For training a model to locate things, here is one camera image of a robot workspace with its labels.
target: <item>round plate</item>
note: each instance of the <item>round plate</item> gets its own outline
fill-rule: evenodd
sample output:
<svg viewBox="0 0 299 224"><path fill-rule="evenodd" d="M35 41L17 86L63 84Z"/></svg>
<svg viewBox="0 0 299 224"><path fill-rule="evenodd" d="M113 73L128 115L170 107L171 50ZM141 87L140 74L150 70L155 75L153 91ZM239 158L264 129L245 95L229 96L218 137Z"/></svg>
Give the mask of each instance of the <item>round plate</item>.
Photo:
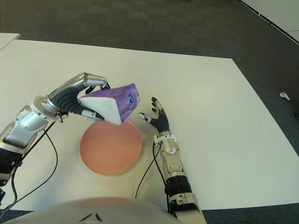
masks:
<svg viewBox="0 0 299 224"><path fill-rule="evenodd" d="M84 133L80 154L85 165L103 175L117 175L129 169L138 159L142 136L130 120L121 125L95 122Z"/></svg>

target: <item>wire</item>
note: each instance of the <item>wire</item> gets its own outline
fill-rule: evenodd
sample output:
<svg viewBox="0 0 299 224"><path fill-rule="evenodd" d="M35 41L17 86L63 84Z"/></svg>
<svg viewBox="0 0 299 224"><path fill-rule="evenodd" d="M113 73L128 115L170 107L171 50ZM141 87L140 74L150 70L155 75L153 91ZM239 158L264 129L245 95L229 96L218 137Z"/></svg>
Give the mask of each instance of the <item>wire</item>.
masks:
<svg viewBox="0 0 299 224"><path fill-rule="evenodd" d="M18 195L17 195L17 192L16 192L16 189L15 189L15 185L14 185L14 176L15 176L15 173L18 169L18 167L15 167L14 170L13 170L13 173L12 173L12 176L11 176L11 187L12 187L12 190L13 190L13 193L14 193L14 201L8 205L5 209L2 210L2 213L0 215L0 220L1 218L3 217L4 213L7 212L8 210L10 210L16 203L18 203L20 200L24 199L25 197L27 197L28 195L30 195L32 192L34 192L35 190L37 190L39 187L43 186L54 174L56 168L57 168L57 164L58 164L58 155L57 155L57 150L51 140L51 138L49 137L49 135L47 134L47 132L50 130L50 128L55 124L55 122L53 122L52 124L50 124L50 126L44 130L44 133L36 140L36 142L32 145L32 147L30 147L30 149L23 155L23 157L21 157L20 159L20 163L26 158L26 156L29 154L29 152L39 143L39 141L44 137L44 135L46 135L48 137L48 139L50 140L53 148L54 148L54 151L55 151L55 154L56 154L56 165L55 165L55 168L52 172L52 174L50 175L50 177L45 180L42 184L40 184L38 187L36 187L35 189L33 189L31 192L29 192L28 194L26 194L25 196L23 196L22 198L20 198L18 200Z"/></svg>
<svg viewBox="0 0 299 224"><path fill-rule="evenodd" d="M24 199L25 197L27 197L28 195L30 195L31 193L33 193L34 191L36 191L37 189L39 189L41 186L43 186L43 185L44 185L44 184L45 184L45 183L46 183L46 182L53 176L53 174L54 174L55 171L56 171L56 168L57 168L57 165L58 165L58 154L57 154L57 150L56 150L56 148L55 148L55 146L54 146L54 144L53 144L51 138L49 137L48 133L46 133L46 131L45 131L45 134L46 134L46 136L48 137L49 141L51 142L51 145L53 146L54 151L55 151L55 156L56 156L56 164L55 164L55 167L54 167L54 169L53 169L51 175L50 175L50 176L49 176L43 183L41 183L39 186L37 186L36 188L34 188L34 189L33 189L32 191L30 191L28 194L26 194L25 196L23 196L22 198L20 198L19 200L17 200L16 203L18 203L20 200Z"/></svg>
<svg viewBox="0 0 299 224"><path fill-rule="evenodd" d="M52 128L52 126L56 123L53 122L52 124L50 124L50 126L44 130L44 133L38 138L38 140L36 140L36 142L30 147L30 149L24 154L24 156L22 157L21 161L23 161L25 159L25 157L31 152L31 150L39 143L39 141L44 137L44 135L50 130L50 128Z"/></svg>
<svg viewBox="0 0 299 224"><path fill-rule="evenodd" d="M154 142L153 142L153 157L154 157L155 164L156 164L156 166L157 166L157 168L158 168L158 170L159 170L160 176L161 176L161 178L162 178L162 180L163 180L164 187L165 187L165 189L166 189L166 182L165 182L165 179L164 179L164 177L163 177L163 174L162 174L162 172L161 172L161 170L160 170L160 167L158 166L157 160L156 160L156 158L155 158L155 143L154 143ZM166 201L167 201L167 211L170 212L168 193L167 193L166 191L165 191L165 193L166 193Z"/></svg>
<svg viewBox="0 0 299 224"><path fill-rule="evenodd" d="M160 148L159 148L157 154L154 156L154 158L156 158L156 157L158 156L158 154L159 154L159 152L160 152ZM139 182L139 185L138 185L138 188L137 188L137 190L136 190L136 194L135 194L135 199L137 199L137 194L138 194L138 190L139 190L139 188L140 188L140 186L141 186L141 183L142 183L143 179L145 178L145 175L147 174L147 172L148 172L148 170L150 169L151 165L153 164L154 160L155 160L155 159L152 160L152 162L150 163L150 165L149 165L148 168L146 169L146 171L145 171L145 173L144 173L142 179L141 179L140 182Z"/></svg>

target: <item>white table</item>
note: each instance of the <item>white table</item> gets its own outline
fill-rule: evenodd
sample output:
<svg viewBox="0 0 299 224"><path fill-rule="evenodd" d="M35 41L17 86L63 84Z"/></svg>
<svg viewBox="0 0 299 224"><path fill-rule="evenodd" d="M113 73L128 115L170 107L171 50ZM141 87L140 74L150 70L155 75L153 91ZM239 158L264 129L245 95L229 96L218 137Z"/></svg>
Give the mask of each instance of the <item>white table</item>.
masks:
<svg viewBox="0 0 299 224"><path fill-rule="evenodd" d="M20 34L0 33L0 50L5 48L11 41L18 39Z"/></svg>
<svg viewBox="0 0 299 224"><path fill-rule="evenodd" d="M142 132L143 149L129 171L114 177L91 172L78 151L91 122L71 115L50 131L59 154L55 175L14 209L39 210L93 196L132 198L152 160L156 132L137 116L152 114L151 96L164 105L203 210L299 202L298 156L231 59L16 40L1 51L0 63L1 130L36 95L83 71L105 76L112 87L135 83L141 96L130 119ZM54 164L45 138L17 172L18 195L45 180ZM5 190L3 206L13 200L9 184ZM139 199L165 208L156 167L147 174Z"/></svg>

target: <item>white tissue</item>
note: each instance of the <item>white tissue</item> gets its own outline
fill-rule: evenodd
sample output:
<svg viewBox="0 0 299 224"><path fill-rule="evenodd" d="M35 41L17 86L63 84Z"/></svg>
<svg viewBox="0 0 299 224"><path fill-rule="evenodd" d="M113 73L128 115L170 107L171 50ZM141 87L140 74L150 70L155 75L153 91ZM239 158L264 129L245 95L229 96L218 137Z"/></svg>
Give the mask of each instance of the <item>white tissue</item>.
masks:
<svg viewBox="0 0 299 224"><path fill-rule="evenodd" d="M118 112L117 103L114 98L81 97L79 101L82 106L86 106L104 117L105 121L116 125L121 124L120 113Z"/></svg>

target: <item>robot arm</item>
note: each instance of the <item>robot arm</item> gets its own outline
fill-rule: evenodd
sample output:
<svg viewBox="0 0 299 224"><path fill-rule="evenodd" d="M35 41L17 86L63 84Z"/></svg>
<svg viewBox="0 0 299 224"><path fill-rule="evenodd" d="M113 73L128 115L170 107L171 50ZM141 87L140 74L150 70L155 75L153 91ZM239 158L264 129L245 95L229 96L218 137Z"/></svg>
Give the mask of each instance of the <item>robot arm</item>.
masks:
<svg viewBox="0 0 299 224"><path fill-rule="evenodd" d="M163 159L163 172L166 182L165 192L169 197L170 212L185 224L206 224L196 196L192 193L184 165L179 157L176 137L169 130L167 116L156 98L152 98L152 109L158 119L144 113L139 116L152 124L159 135L154 136L154 143L161 144L160 154Z"/></svg>
<svg viewBox="0 0 299 224"><path fill-rule="evenodd" d="M37 133L48 123L63 121L69 112L92 119L103 119L97 112L80 105L78 94L89 87L86 93L96 86L110 89L104 77L81 73L70 79L49 95L37 96L29 105L24 106L16 120L0 133L0 187L5 186L13 169L20 165L22 156L30 148Z"/></svg>

